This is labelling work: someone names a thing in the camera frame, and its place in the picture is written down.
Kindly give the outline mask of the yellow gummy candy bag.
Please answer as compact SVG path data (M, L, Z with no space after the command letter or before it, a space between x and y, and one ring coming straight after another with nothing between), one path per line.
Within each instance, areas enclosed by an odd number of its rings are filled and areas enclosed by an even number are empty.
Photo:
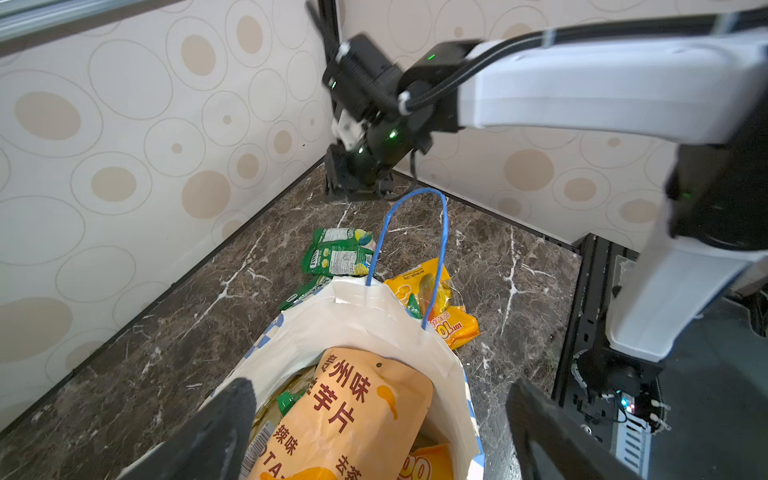
M429 325L455 350L480 335L478 320L466 310L460 292L445 267L438 273L434 258L385 281L406 311Z

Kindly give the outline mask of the green Fox's candy bag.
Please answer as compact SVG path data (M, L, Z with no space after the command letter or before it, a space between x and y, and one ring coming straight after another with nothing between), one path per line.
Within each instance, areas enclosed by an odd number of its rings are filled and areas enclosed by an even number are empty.
M373 234L363 229L316 229L301 267L310 275L366 276L375 248Z

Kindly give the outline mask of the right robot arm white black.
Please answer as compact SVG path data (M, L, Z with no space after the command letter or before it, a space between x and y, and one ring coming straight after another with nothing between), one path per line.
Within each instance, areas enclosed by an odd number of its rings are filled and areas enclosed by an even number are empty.
M611 351L657 364L740 273L767 254L765 8L576 25L443 42L401 70L365 35L314 25L324 83L364 126L327 160L332 191L382 195L435 132L500 126L604 131L677 145L663 214L611 303Z

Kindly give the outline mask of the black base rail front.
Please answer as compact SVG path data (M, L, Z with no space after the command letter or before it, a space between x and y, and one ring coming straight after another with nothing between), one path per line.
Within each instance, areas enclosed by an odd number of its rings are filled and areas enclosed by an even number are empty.
M767 475L767 292L725 294L660 364L609 350L606 316L637 255L589 234L554 401L644 479Z

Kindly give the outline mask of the blue checkered paper bag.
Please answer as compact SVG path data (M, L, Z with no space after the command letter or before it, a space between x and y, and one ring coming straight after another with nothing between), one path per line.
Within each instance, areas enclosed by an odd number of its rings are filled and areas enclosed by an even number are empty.
M237 378L252 384L256 413L237 479L253 479L250 472L276 427L309 388L324 352L337 347L397 360L433 384L430 409L394 479L483 476L485 455L459 358L387 285L372 277L338 277L281 313L201 405Z

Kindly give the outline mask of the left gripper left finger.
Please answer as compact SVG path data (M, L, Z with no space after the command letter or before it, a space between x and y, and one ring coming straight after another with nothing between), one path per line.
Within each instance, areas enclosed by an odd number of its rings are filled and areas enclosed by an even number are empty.
M256 413L252 384L237 378L122 479L237 479Z

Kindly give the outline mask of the orange potato chips bag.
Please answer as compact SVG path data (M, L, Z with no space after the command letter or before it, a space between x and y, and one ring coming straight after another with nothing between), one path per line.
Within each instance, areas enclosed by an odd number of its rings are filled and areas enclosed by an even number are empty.
M394 479L432 403L421 372L371 352L324 352L305 394L283 417L253 479Z

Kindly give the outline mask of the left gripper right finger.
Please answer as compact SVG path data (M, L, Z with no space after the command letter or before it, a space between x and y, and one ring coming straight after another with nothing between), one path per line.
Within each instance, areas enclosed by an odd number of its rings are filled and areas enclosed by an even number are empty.
M528 379L509 390L506 414L524 479L637 479Z

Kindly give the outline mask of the aluminium rail left wall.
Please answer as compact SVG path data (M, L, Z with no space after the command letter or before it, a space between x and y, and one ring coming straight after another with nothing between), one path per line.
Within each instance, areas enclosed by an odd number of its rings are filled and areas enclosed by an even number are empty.
M1 2L1 41L138 4L137 0L7 0Z

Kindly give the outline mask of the black frame post right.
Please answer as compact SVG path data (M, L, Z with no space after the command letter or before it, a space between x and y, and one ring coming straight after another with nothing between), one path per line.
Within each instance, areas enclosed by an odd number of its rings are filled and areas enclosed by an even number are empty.
M321 37L324 45L324 51L327 63L337 64L337 56L341 46L337 8L335 1L306 1L305 9L314 25L317 33Z

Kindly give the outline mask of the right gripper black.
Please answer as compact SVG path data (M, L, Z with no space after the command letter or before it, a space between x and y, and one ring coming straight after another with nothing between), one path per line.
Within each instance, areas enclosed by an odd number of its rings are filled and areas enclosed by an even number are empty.
M375 201L395 197L392 169L399 162L399 148L373 149L366 140L351 150L341 143L328 147L324 156L325 193L332 200Z

